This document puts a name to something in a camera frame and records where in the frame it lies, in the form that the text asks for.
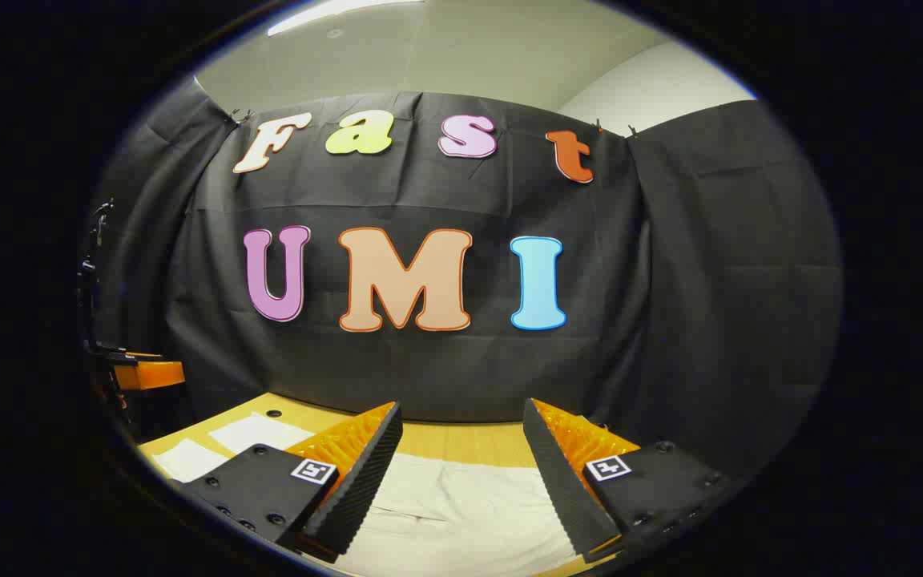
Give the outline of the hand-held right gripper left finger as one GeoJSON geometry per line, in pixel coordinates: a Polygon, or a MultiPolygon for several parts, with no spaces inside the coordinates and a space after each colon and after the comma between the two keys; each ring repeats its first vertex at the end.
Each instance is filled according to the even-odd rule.
{"type": "Polygon", "coordinates": [[[179,489],[264,540],[332,563],[362,526],[402,434],[391,401],[287,449],[252,443],[179,489]]]}

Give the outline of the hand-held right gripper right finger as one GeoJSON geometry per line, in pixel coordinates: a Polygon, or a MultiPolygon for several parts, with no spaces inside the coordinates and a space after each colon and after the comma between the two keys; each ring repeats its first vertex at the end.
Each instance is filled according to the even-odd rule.
{"type": "Polygon", "coordinates": [[[523,432],[576,554],[638,561],[696,528],[724,501],[728,477],[674,442],[639,446],[529,398],[523,432]]]}

